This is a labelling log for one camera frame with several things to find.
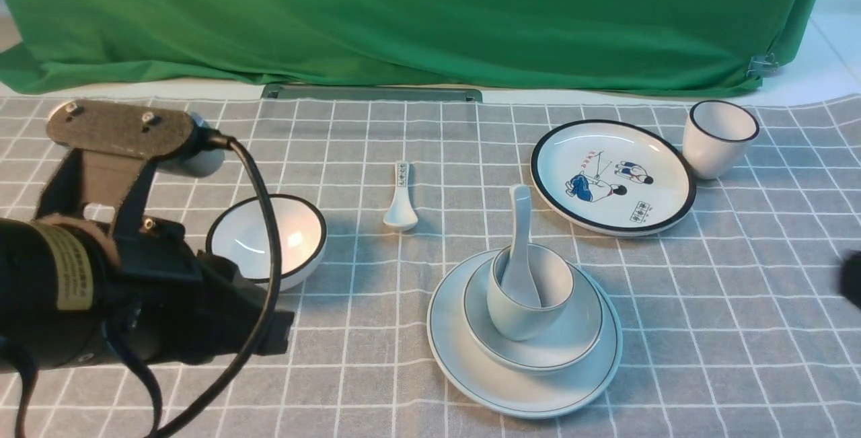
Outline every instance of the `large white plate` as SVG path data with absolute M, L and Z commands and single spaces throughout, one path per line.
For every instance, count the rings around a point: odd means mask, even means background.
M 612 236 L 643 236 L 678 223 L 697 186 L 679 151 L 634 125 L 571 122 L 532 152 L 541 197 L 579 226 Z
M 497 252 L 476 254 L 458 264 L 437 285 L 428 306 L 430 351 L 458 390 L 491 410 L 525 419 L 562 416 L 599 397 L 622 360 L 622 327 L 606 293 L 599 292 L 603 319 L 599 342 L 582 361 L 555 373 L 528 374 L 494 362 L 474 342 L 462 309 L 470 276 Z

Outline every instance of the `spoon handle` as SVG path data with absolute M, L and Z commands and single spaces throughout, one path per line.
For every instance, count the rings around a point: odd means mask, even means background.
M 529 193 L 529 187 L 524 184 L 512 186 L 509 193 L 511 208 L 514 210 L 514 217 L 511 218 L 514 223 L 513 232 L 511 232 L 514 235 L 514 241 L 511 242 L 511 260 L 527 261 L 532 196 Z
M 399 160 L 394 164 L 394 187 L 396 190 L 406 189 L 410 181 L 410 163 L 406 160 Z

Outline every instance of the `white bowl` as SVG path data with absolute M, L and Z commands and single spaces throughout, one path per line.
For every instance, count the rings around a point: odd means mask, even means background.
M 326 220 L 310 202 L 287 194 L 270 194 L 280 236 L 280 290 L 301 284 L 323 260 Z M 219 215 L 207 234 L 207 252 L 233 261 L 242 276 L 268 285 L 270 246 L 258 199 L 249 198 Z
M 562 370 L 589 355 L 599 340 L 603 307 L 583 273 L 573 272 L 577 283 L 571 301 L 547 330 L 528 340 L 509 340 L 499 333 L 487 309 L 486 275 L 491 264 L 491 260 L 483 263 L 463 292 L 467 329 L 487 357 L 516 371 L 541 374 Z

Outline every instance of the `plate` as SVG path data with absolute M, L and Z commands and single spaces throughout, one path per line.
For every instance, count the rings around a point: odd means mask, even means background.
M 532 180 L 551 208 L 611 236 L 651 235 L 678 223 L 697 186 L 675 147 L 628 123 L 584 120 L 535 145 Z
M 507 416 L 544 419 L 578 410 L 599 397 L 615 376 L 622 359 L 622 326 L 609 298 L 599 292 L 603 319 L 599 342 L 577 364 L 556 373 L 514 371 L 487 357 L 470 336 L 462 311 L 462 295 L 470 276 L 495 251 L 458 264 L 437 285 L 428 305 L 430 351 L 443 374 L 478 404 Z
M 573 272 L 574 294 L 556 322 L 538 336 L 515 342 L 499 334 L 487 312 L 490 264 L 483 263 L 471 275 L 463 292 L 463 310 L 467 329 L 491 359 L 525 371 L 554 371 L 589 355 L 601 331 L 603 306 L 583 273 Z

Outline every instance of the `black cable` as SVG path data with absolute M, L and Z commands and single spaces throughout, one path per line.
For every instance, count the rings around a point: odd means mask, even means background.
M 266 336 L 265 333 L 270 324 L 274 307 L 276 307 L 276 303 L 278 302 L 278 292 L 280 291 L 280 260 L 282 260 L 282 255 L 280 255 L 280 238 L 278 236 L 278 224 L 276 218 L 274 218 L 274 210 L 272 209 L 272 201 L 268 197 L 264 178 L 260 174 L 258 166 L 254 163 L 252 155 L 235 137 L 222 135 L 221 132 L 214 131 L 213 129 L 209 129 L 206 132 L 206 137 L 207 146 L 213 149 L 228 149 L 236 153 L 237 158 L 239 158 L 246 172 L 248 172 L 248 176 L 252 179 L 254 192 L 260 201 L 260 210 L 262 211 L 262 217 L 266 225 L 268 243 L 270 243 L 270 281 L 268 282 L 264 309 L 260 312 L 260 318 L 258 318 L 254 328 L 252 328 L 252 333 L 248 336 L 246 343 L 240 348 L 233 361 L 227 365 L 221 376 L 206 391 L 197 399 L 194 399 L 194 402 L 188 405 L 188 408 L 185 408 L 182 413 L 160 428 L 156 434 L 159 438 L 172 436 L 188 425 L 188 423 L 191 423 L 191 420 L 194 420 L 209 404 L 212 404 L 212 401 L 218 398 L 218 395 L 227 388 L 231 380 L 239 374 L 239 371 L 242 370 L 248 359 L 252 357 L 254 349 L 260 345 Z
M 39 379 L 39 367 L 27 349 L 9 342 L 2 336 L 0 336 L 0 356 L 5 357 L 21 375 L 21 402 L 18 404 L 18 413 L 15 414 L 15 438 L 27 438 L 24 435 L 24 423 L 27 420 L 30 398 L 33 397 L 33 391 L 36 389 L 36 380 Z

